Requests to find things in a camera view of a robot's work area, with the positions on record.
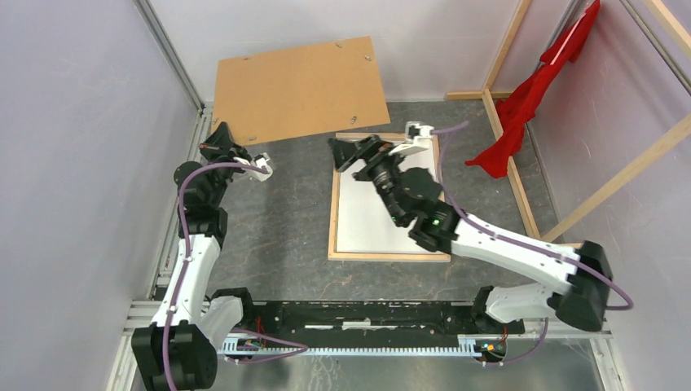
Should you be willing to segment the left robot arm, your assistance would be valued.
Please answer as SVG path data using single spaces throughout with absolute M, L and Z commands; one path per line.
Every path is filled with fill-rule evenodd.
M 186 161 L 174 172 L 177 186 L 178 255 L 165 296 L 150 324 L 134 330 L 131 347 L 147 390 L 209 389 L 227 333 L 248 331 L 256 310 L 241 297 L 217 292 L 209 302 L 209 278 L 227 235 L 220 202 L 234 175 L 268 178 L 268 156 L 251 156 L 222 122 L 200 145 L 204 163 Z

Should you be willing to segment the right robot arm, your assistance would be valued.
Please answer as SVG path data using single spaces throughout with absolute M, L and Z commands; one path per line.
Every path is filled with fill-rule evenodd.
M 406 227 L 417 246 L 485 261 L 531 279 L 528 285 L 478 293 L 470 311 L 477 330 L 492 332 L 501 323 L 550 316 L 581 331 L 602 329 L 614 282 L 600 244 L 585 240 L 573 248 L 548 243 L 466 213 L 441 200 L 442 184 L 428 169 L 402 171 L 404 158 L 396 146 L 376 135 L 358 141 L 330 138 L 328 146 L 338 173 L 363 161 L 354 180 L 373 184 L 390 220 Z

